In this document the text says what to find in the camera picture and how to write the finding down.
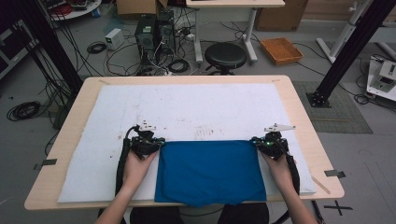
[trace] stool seat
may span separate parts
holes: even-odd
[[[207,48],[205,59],[211,66],[218,68],[222,75],[228,75],[230,74],[230,69],[235,69],[245,64],[247,55],[241,47],[235,44],[216,43]]]

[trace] white paper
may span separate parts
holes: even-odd
[[[292,125],[274,84],[104,86],[70,161],[59,202],[111,201],[122,139],[143,120],[166,141],[249,140],[265,136],[264,128],[274,123]],[[282,135],[298,162],[301,193],[316,192],[294,131]],[[267,194],[279,194],[259,157]],[[133,199],[154,198],[157,168],[158,155]]]

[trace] hand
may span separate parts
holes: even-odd
[[[125,162],[124,182],[122,186],[129,189],[137,189],[143,182],[155,155],[157,155],[157,152],[152,153],[145,160],[141,161],[134,152],[130,151]]]
[[[270,168],[271,175],[276,182],[277,187],[282,192],[284,190],[295,191],[291,179],[291,173],[286,161],[286,156],[282,155],[277,161],[271,159],[268,155],[262,153],[262,156],[267,161]]]

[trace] blue towel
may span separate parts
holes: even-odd
[[[157,203],[199,207],[266,200],[257,150],[249,141],[167,142],[160,151]]]

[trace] gray carpet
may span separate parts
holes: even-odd
[[[331,108],[311,107],[305,95],[314,92],[319,82],[293,81],[308,117],[317,133],[373,133],[347,92],[336,87],[329,98]]]

